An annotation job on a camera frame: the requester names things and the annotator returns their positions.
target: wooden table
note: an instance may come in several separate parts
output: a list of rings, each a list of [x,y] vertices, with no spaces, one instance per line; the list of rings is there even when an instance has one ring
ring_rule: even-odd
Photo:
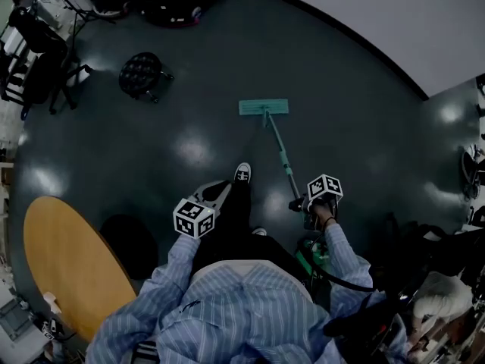
[[[41,294],[55,295],[63,322],[87,341],[108,315],[136,297],[101,235],[57,198],[44,196],[32,202],[23,242]]]

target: sneaker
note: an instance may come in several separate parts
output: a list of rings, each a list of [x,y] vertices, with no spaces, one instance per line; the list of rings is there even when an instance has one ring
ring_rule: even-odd
[[[234,174],[234,182],[246,182],[251,180],[251,166],[249,163],[241,163],[237,166],[236,173]]]
[[[256,229],[254,229],[253,232],[251,232],[252,234],[257,234],[258,236],[267,236],[268,233],[266,231],[266,229],[264,229],[263,227],[257,227]]]

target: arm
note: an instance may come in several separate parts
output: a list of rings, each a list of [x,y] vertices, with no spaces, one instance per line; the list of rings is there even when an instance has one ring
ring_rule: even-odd
[[[442,318],[437,319],[434,326],[428,331],[425,336],[428,340],[433,340],[433,337],[446,326],[446,321]]]
[[[153,271],[133,302],[103,321],[88,347],[87,363],[118,364],[128,350],[153,334],[157,320],[175,309],[186,292],[199,244],[188,236],[178,238],[168,253],[168,264]]]
[[[320,222],[327,223],[324,228],[325,240],[333,275],[349,283],[372,287],[369,264],[363,264],[358,260],[342,228],[331,218],[330,211],[323,206],[315,206],[314,210]],[[362,300],[370,294],[334,284],[330,292],[330,314],[334,318],[351,315],[358,310]]]
[[[436,315],[438,317],[446,317],[452,311],[452,300],[448,297],[442,297],[438,295],[428,295],[419,298],[412,309],[412,333],[409,336],[409,343],[416,345],[418,341],[423,337],[423,317],[425,315]],[[435,333],[443,327],[443,321],[438,319],[435,326],[428,331],[428,338],[432,338]]]

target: chair leg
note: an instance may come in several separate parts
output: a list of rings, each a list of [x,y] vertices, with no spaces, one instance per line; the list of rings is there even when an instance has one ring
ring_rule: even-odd
[[[71,77],[78,75],[81,71],[85,70],[86,73],[91,73],[92,68],[88,66],[87,64],[84,64],[83,66],[79,66],[78,68],[74,69],[73,71],[70,71],[66,75],[66,80],[69,80]]]
[[[158,102],[157,97],[156,96],[153,96],[152,93],[149,90],[146,91],[146,94],[148,94],[150,96],[150,100],[152,100],[152,102],[154,104],[156,104]]]
[[[165,77],[166,80],[172,81],[175,78],[172,74],[165,73],[164,71],[161,71],[160,73]]]
[[[77,104],[74,102],[73,98],[70,96],[69,89],[64,85],[61,88],[61,90],[62,90],[63,94],[66,97],[66,100],[67,100],[67,103],[69,104],[69,107],[71,109],[76,109],[77,108]]]
[[[61,90],[61,88],[59,86],[56,86],[54,88],[54,91],[52,92],[51,105],[48,107],[48,111],[50,112],[51,115],[55,115],[55,113],[57,112],[54,109],[54,105],[55,105],[56,100],[58,99],[60,90]]]
[[[25,104],[23,106],[22,112],[20,113],[20,119],[22,121],[25,121],[25,119],[27,118],[27,115],[29,114],[30,106],[32,106],[32,105],[31,104]]]

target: striped shirt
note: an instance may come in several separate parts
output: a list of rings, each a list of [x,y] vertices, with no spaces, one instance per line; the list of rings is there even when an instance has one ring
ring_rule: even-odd
[[[338,224],[325,237],[333,273],[372,287],[369,264],[358,261]],[[334,285],[330,313],[310,302],[295,283],[266,265],[244,277],[227,265],[189,285],[199,240],[181,235],[139,296],[110,315],[88,347],[88,363],[119,363],[136,343],[153,334],[163,363],[343,362],[335,341],[323,335],[330,320],[358,311],[368,293]],[[368,306],[385,295],[373,292]],[[405,329],[400,328],[386,353],[402,362]]]

